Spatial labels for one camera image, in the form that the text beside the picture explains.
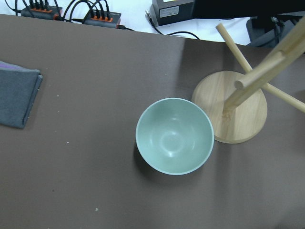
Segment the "black orange usb hub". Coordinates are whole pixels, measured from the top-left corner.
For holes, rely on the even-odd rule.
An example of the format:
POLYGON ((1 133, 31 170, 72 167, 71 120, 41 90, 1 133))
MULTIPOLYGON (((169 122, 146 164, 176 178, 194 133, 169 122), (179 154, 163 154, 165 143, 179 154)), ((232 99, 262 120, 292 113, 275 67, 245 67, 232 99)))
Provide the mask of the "black orange usb hub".
POLYGON ((21 10, 21 16, 31 17, 44 20, 61 19, 62 7, 55 2, 55 6, 51 6, 47 0, 23 0, 24 9, 21 10))

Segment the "grey folded cloth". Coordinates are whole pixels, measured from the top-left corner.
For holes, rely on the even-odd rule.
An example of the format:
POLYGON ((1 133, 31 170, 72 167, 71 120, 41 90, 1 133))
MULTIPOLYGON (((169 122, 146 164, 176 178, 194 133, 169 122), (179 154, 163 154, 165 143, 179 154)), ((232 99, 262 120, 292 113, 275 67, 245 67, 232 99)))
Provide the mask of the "grey folded cloth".
POLYGON ((42 83, 40 70, 0 62, 0 123, 23 129, 42 83))

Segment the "mint green bowl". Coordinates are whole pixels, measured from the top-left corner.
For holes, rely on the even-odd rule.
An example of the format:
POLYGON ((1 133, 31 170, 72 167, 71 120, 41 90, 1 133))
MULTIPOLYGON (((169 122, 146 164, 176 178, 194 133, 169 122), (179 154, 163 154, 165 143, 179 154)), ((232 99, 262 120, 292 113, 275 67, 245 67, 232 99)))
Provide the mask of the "mint green bowl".
POLYGON ((182 98, 165 98, 148 106, 135 132, 145 162, 168 175, 184 175, 200 168, 214 146, 214 130, 207 114, 182 98))

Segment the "black power box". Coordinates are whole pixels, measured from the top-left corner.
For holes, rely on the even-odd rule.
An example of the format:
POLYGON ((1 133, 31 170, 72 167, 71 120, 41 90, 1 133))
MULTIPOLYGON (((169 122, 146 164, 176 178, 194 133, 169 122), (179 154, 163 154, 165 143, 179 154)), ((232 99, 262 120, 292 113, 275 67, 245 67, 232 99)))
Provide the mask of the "black power box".
POLYGON ((192 19, 194 0, 152 0, 159 26, 192 19))

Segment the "wooden cup tree stand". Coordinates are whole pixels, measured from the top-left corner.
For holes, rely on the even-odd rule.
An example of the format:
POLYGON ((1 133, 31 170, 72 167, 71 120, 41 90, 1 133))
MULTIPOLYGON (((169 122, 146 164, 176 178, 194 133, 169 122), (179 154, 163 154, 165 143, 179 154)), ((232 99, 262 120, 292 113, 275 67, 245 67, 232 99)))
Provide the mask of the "wooden cup tree stand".
POLYGON ((263 90, 300 111, 305 104, 269 82, 305 51, 305 20, 302 18, 270 53, 252 68, 222 24, 217 30, 245 74, 220 71, 202 79, 196 86, 192 102, 208 115, 217 141, 237 144, 253 138, 267 118, 263 90))

